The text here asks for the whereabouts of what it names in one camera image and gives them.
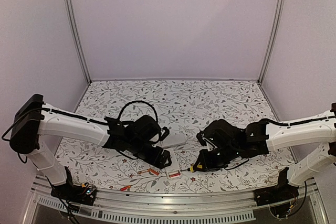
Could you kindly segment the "yellow handled screwdriver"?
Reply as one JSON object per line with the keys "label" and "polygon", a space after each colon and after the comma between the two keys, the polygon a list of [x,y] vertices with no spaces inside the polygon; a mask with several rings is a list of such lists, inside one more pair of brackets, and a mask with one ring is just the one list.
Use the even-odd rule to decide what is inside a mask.
{"label": "yellow handled screwdriver", "polygon": [[203,171],[203,166],[202,165],[197,165],[197,166],[191,166],[189,168],[183,169],[182,172],[202,172]]}

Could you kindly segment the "white remote control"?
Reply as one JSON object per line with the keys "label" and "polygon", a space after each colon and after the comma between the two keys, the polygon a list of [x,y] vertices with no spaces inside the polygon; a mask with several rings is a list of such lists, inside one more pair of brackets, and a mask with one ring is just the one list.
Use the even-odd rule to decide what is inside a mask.
{"label": "white remote control", "polygon": [[171,148],[179,145],[184,145],[186,138],[181,133],[171,133],[163,141],[160,142],[162,148]]}

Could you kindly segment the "red gold battery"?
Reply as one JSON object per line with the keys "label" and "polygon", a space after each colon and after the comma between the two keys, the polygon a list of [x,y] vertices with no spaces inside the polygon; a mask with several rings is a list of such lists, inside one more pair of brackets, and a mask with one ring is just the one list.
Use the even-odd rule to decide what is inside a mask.
{"label": "red gold battery", "polygon": [[129,191],[130,188],[131,188],[131,185],[128,185],[128,186],[124,186],[124,187],[122,187],[120,190],[121,190],[121,191]]}

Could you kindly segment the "white remote with green logo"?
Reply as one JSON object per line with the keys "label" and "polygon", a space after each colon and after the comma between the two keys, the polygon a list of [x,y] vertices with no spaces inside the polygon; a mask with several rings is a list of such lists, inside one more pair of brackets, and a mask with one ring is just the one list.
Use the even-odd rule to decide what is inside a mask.
{"label": "white remote with green logo", "polygon": [[179,162],[177,160],[177,157],[174,153],[174,149],[168,148],[167,151],[170,152],[170,157],[171,157],[171,161],[172,161],[172,164],[165,168],[167,178],[168,178],[168,174],[173,174],[173,173],[181,173],[181,176],[175,177],[175,178],[168,178],[168,179],[177,179],[177,178],[182,177],[182,172],[181,172],[180,165],[179,165]]}

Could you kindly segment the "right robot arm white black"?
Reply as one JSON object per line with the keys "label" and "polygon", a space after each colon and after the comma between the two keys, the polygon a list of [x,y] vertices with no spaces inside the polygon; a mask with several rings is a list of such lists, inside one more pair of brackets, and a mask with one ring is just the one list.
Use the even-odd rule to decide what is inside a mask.
{"label": "right robot arm white black", "polygon": [[327,166],[335,163],[335,104],[331,109],[310,118],[277,122],[271,119],[248,124],[244,129],[224,119],[213,121],[197,134],[203,146],[191,172],[210,172],[226,168],[234,159],[252,158],[291,146],[319,143],[300,162],[290,165],[278,175],[280,183],[271,190],[276,201],[291,194]]}

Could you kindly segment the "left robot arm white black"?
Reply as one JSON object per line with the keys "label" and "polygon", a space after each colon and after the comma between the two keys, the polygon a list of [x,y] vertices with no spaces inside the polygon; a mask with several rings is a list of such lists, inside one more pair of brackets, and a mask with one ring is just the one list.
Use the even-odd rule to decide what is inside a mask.
{"label": "left robot arm white black", "polygon": [[168,150],[159,147],[170,131],[160,127],[158,116],[144,115],[135,121],[104,117],[94,119],[56,108],[44,102],[41,94],[34,94],[15,114],[11,126],[1,139],[8,141],[11,149],[25,155],[36,168],[57,186],[67,200],[78,195],[78,188],[70,182],[71,176],[42,143],[40,136],[60,136],[85,141],[105,149],[131,153],[158,169],[172,164]]}

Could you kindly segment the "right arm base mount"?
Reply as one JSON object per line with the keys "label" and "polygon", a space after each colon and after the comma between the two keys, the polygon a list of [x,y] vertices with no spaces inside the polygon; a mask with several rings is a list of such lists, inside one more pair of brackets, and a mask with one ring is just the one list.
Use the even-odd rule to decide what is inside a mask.
{"label": "right arm base mount", "polygon": [[271,186],[253,191],[254,201],[257,206],[274,204],[284,200],[294,199],[299,196],[298,187],[290,185]]}

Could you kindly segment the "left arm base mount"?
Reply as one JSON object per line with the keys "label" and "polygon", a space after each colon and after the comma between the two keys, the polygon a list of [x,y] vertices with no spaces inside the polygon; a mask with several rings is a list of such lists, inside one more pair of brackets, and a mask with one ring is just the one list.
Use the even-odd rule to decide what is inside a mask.
{"label": "left arm base mount", "polygon": [[96,199],[97,188],[94,185],[85,183],[84,186],[65,183],[59,186],[52,186],[51,195],[53,197],[75,202],[82,205],[92,206]]}

